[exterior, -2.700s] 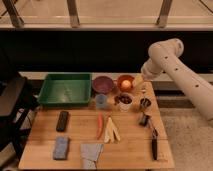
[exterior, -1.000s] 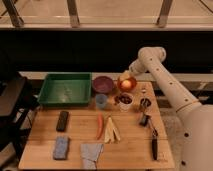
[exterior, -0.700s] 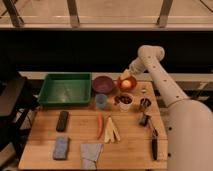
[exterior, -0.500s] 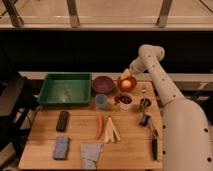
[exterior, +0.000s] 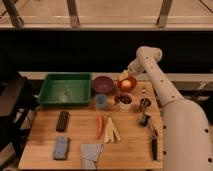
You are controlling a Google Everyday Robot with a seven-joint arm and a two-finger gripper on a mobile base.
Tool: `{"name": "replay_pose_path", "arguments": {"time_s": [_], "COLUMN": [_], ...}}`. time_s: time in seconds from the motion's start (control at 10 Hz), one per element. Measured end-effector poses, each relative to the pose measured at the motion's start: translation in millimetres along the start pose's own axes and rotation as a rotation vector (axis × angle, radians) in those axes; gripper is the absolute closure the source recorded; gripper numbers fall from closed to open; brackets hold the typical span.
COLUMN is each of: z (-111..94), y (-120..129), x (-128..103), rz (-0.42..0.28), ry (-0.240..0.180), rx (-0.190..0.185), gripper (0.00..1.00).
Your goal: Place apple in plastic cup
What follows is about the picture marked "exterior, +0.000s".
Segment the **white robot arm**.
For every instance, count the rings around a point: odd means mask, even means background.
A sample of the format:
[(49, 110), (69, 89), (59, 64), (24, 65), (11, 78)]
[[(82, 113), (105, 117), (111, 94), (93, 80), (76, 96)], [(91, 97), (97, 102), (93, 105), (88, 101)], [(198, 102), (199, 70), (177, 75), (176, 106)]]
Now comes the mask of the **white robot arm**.
[(128, 65), (131, 76), (146, 72), (162, 105), (163, 171), (213, 171), (210, 128), (204, 110), (186, 99), (159, 68), (162, 50), (141, 46)]

